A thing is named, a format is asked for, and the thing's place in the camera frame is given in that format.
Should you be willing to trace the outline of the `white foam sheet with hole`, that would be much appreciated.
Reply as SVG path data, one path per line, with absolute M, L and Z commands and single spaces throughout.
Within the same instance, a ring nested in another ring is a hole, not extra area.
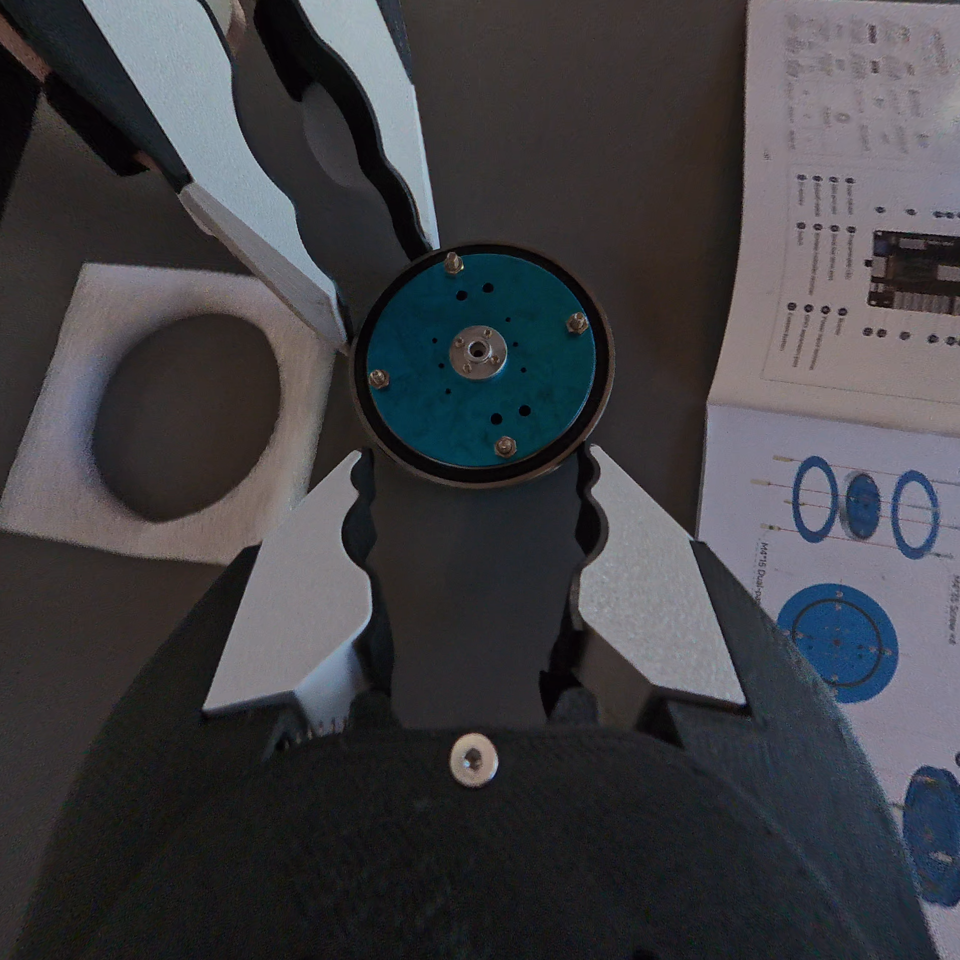
M 276 425 L 246 477 L 212 505 L 164 522 L 103 484 L 92 432 L 114 368 L 146 336 L 201 314 L 265 336 L 281 388 Z M 152 559 L 228 565 L 306 495 L 336 350 L 261 281 L 211 270 L 83 264 L 29 424 L 6 477 L 2 528 Z

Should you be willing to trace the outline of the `white instruction booklet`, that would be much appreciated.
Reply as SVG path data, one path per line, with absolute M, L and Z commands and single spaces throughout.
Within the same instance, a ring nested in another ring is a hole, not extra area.
M 958 958 L 958 2 L 750 2 L 698 537 L 832 692 Z

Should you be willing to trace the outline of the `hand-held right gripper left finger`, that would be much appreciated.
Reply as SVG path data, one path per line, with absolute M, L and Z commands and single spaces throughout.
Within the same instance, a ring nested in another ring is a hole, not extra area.
M 374 455 L 350 452 L 263 539 L 202 711 L 282 707 L 340 733 L 354 699 L 389 694 L 394 645 L 378 576 Z

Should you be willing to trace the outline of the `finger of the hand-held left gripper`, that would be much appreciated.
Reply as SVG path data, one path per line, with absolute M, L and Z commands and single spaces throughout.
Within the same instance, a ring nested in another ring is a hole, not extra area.
M 400 2 L 260 1 L 254 25 L 284 90 L 323 89 L 342 114 L 359 167 L 390 213 L 402 250 L 440 246 L 412 57 Z
M 181 204 L 309 328 L 345 352 L 337 288 L 312 260 L 294 205 L 244 136 L 232 59 L 211 10 L 193 1 L 83 6 L 186 166 Z

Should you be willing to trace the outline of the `teal round metal disc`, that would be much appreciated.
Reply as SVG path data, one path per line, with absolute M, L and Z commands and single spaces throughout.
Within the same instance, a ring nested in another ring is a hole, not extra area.
M 464 269 L 445 274 L 449 251 Z M 590 327 L 566 328 L 582 311 Z M 411 263 L 379 294 L 352 345 L 351 392 L 371 438 L 412 474 L 495 489 L 551 473 L 592 433 L 615 376 L 614 335 L 568 270 L 522 246 L 472 243 Z M 384 369 L 390 386 L 373 390 Z M 498 457 L 501 436 L 516 454 Z

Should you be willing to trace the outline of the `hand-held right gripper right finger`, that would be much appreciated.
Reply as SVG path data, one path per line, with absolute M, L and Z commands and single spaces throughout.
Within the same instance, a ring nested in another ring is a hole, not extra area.
M 666 701 L 742 712 L 693 539 L 599 445 L 578 450 L 578 469 L 584 557 L 540 674 L 548 721 L 642 727 Z

